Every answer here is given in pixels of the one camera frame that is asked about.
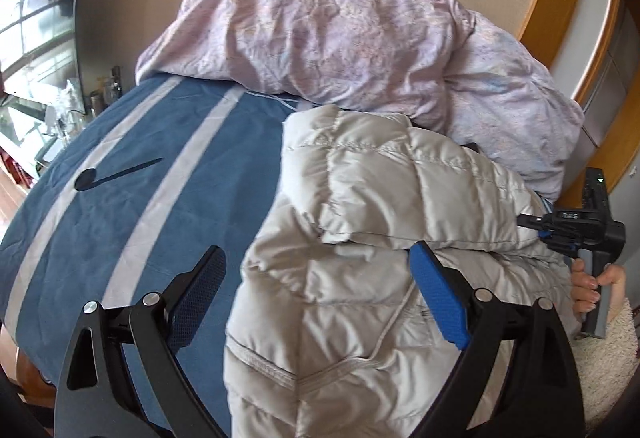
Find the person's right hand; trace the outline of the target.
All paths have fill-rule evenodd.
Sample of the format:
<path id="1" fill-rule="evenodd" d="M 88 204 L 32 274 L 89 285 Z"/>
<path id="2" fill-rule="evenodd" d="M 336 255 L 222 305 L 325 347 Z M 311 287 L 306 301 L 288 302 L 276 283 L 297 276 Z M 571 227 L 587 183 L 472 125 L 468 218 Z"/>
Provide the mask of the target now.
<path id="1" fill-rule="evenodd" d="M 577 258 L 572 262 L 570 281 L 572 281 L 570 298 L 573 301 L 573 313 L 577 319 L 582 319 L 583 315 L 597 307 L 605 287 L 611 288 L 608 322 L 612 322 L 623 309 L 626 299 L 626 273 L 622 266 L 608 264 L 603 273 L 593 277 L 586 273 L 585 262 Z"/>

